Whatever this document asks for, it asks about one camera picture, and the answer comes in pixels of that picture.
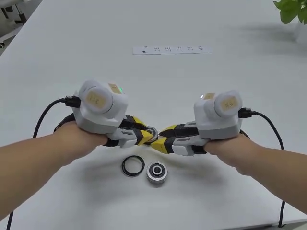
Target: plant leaf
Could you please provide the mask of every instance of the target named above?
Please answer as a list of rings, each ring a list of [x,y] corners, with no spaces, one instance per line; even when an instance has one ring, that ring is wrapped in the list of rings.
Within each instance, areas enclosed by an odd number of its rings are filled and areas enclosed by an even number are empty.
[[[280,18],[284,24],[290,23],[299,13],[301,4],[297,1],[287,1],[282,4]]]
[[[287,3],[288,1],[292,1],[292,0],[280,0],[280,1],[273,1],[274,5],[276,6],[277,9],[282,9],[283,6],[285,5],[285,3]]]
[[[276,6],[277,9],[280,10],[282,8],[281,1],[274,1],[273,3],[274,3],[274,5]]]
[[[307,24],[307,7],[304,7],[298,12],[298,19],[301,23]]]

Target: green plant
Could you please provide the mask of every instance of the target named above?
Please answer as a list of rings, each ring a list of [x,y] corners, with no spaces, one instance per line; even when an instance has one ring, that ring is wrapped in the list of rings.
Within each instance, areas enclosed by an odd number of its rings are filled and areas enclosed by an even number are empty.
[[[274,1],[274,4],[280,9],[280,18],[284,24],[290,23],[295,17],[307,24],[307,0],[280,0]]]

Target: metal ring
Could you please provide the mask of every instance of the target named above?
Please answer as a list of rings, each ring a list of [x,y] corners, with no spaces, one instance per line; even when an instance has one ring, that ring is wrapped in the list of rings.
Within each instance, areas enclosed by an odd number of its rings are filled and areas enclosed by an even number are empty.
[[[138,172],[129,172],[127,169],[126,169],[126,161],[130,158],[136,158],[138,159],[142,166],[141,166],[141,170],[139,170]],[[143,160],[142,157],[140,156],[136,156],[136,155],[132,155],[132,156],[128,156],[127,158],[124,159],[123,163],[121,164],[121,169],[123,170],[123,173],[127,176],[130,176],[130,177],[135,177],[135,176],[138,176],[141,174],[141,172],[144,170],[145,168],[145,161]]]

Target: forearm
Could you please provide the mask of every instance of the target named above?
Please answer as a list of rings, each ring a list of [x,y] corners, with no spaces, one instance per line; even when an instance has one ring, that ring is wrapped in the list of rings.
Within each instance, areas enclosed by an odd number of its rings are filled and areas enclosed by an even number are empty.
[[[280,199],[307,213],[307,156],[258,147],[245,172]]]
[[[0,148],[0,220],[61,168],[65,151],[53,135]]]

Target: yellow and black stripe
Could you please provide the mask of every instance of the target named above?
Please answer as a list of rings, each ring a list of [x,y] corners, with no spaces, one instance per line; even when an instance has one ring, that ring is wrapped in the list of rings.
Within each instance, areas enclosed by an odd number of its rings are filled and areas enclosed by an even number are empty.
[[[126,118],[122,120],[119,128],[147,130],[147,126],[139,118],[130,115],[126,115]]]
[[[137,142],[135,143],[135,145],[142,145],[153,137],[152,134],[144,130],[139,130],[136,128],[133,128],[132,130],[137,138]]]
[[[150,146],[164,154],[174,153],[172,146],[174,144],[175,139],[176,137],[160,138],[157,141],[151,143]]]
[[[159,133],[160,136],[170,138],[170,137],[191,137],[198,135],[198,129],[196,126],[184,127],[185,124],[172,125],[162,132]]]

